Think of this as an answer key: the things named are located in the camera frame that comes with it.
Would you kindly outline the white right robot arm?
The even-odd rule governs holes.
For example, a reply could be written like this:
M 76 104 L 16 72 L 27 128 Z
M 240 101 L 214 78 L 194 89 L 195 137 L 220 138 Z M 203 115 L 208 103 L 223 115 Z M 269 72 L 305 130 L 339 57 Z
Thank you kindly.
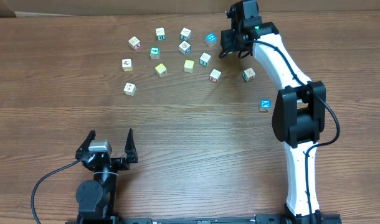
M 272 128 L 287 161 L 286 216 L 292 223 L 319 223 L 314 156 L 325 127 L 325 86 L 298 68 L 274 23 L 262 21 L 256 1 L 237 2 L 226 16 L 231 28 L 221 32 L 219 56 L 253 56 L 278 90 Z

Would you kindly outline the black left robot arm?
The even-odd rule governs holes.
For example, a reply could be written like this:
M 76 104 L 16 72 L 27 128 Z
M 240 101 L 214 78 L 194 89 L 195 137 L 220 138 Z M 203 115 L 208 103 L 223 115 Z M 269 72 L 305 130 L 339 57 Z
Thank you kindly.
M 110 142 L 96 141 L 95 136 L 95 131 L 90 131 L 75 153 L 75 158 L 93 172 L 93 179 L 82 182 L 76 191 L 76 222 L 122 223 L 123 218 L 115 211 L 116 189 L 119 171 L 129 170 L 138 162 L 133 131 L 128 132 L 124 157 L 112 157 Z

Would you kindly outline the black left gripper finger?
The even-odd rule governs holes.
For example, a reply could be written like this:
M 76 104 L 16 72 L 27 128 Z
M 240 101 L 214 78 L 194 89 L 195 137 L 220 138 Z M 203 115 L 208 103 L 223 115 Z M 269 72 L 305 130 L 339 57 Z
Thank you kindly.
M 125 153 L 127 163 L 138 163 L 138 153 L 135 147 L 133 130 L 131 128 L 126 139 Z
M 84 142 L 80 145 L 80 147 L 75 152 L 75 158 L 81 159 L 85 153 L 89 151 L 90 143 L 95 139 L 96 132 L 95 130 L 91 130 L 87 136 L 87 138 L 84 140 Z

